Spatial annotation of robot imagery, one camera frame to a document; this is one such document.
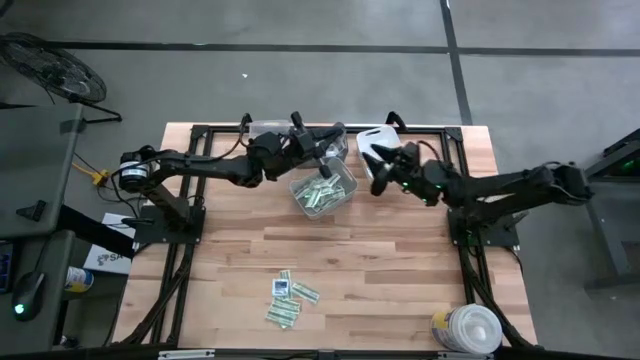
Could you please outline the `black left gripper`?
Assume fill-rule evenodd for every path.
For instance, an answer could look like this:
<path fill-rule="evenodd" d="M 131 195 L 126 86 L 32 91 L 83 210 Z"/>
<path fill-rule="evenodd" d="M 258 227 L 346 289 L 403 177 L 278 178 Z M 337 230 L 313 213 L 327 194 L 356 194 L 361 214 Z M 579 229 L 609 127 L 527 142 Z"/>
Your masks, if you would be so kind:
<path fill-rule="evenodd" d="M 291 134 L 296 143 L 296 154 L 300 160 L 317 159 L 320 163 L 320 174 L 324 179 L 329 179 L 332 172 L 323 159 L 344 160 L 346 158 L 347 145 L 331 143 L 345 134 L 345 126 L 342 123 L 335 123 L 328 127 L 306 128 L 298 111 L 294 111 L 290 117 L 293 123 Z"/>

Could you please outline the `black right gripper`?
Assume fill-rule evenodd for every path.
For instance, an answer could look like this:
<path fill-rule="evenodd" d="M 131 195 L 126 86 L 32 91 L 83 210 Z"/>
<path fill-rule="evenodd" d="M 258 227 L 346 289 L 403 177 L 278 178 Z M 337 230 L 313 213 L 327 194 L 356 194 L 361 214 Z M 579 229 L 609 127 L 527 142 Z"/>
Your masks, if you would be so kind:
<path fill-rule="evenodd" d="M 378 159 L 367 152 L 362 153 L 368 172 L 373 177 L 371 194 L 381 195 L 388 183 L 395 182 L 404 193 L 415 196 L 426 195 L 425 178 L 422 174 L 420 149 L 416 143 L 408 142 L 400 147 L 372 144 L 371 149 Z"/>

